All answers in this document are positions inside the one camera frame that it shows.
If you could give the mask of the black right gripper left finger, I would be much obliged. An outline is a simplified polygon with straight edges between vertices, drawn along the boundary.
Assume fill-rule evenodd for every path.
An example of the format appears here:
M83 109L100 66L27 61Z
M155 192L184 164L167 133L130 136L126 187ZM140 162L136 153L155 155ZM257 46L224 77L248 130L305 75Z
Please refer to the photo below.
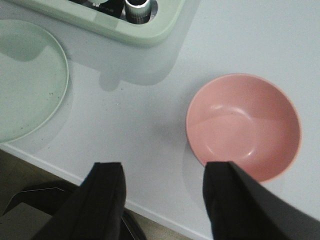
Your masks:
M126 200L119 162L96 162L83 183L34 236L34 240L117 240Z

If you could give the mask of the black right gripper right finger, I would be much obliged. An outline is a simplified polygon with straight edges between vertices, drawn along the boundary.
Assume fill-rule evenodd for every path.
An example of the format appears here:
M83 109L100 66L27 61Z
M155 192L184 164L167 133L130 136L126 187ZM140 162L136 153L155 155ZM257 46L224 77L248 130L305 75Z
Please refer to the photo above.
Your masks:
M320 222L271 193L235 163L208 162L202 194L215 240L318 240Z

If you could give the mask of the dark robot base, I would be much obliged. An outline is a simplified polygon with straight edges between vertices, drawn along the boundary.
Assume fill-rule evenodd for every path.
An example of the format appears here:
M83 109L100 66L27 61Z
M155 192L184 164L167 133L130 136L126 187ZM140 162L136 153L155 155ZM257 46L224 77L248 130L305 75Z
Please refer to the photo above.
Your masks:
M13 195L3 213L6 214L20 203L24 203L46 214L53 215L77 188L77 185L65 180L55 180L25 187ZM128 209L125 209L121 218L119 239L145 240L146 238L136 219Z

